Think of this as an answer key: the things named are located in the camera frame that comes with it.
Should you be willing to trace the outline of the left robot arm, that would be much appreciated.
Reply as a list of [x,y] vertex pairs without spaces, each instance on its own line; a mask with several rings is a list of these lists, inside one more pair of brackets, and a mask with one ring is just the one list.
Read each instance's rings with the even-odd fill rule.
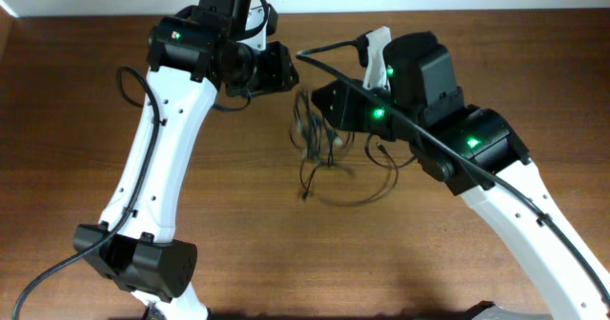
[[299,80],[288,49],[273,40],[275,9],[251,1],[199,0],[152,29],[127,164],[98,222],[75,232],[75,250],[140,300],[149,319],[209,315],[192,283],[196,246],[174,234],[181,185],[216,96],[251,100]]

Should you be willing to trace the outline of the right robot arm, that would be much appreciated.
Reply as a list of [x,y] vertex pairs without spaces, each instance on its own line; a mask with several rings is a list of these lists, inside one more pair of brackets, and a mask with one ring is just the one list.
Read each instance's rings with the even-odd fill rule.
[[496,111],[469,105],[452,56],[429,31],[353,41],[363,80],[334,73],[314,105],[335,129],[409,146],[422,170],[482,218],[553,319],[605,319],[609,273],[567,221],[530,151]]

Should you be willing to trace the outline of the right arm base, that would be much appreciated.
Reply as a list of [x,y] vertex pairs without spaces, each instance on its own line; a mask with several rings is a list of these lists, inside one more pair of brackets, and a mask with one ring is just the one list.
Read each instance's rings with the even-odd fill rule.
[[550,314],[506,310],[491,301],[481,301],[464,312],[467,320],[552,320]]

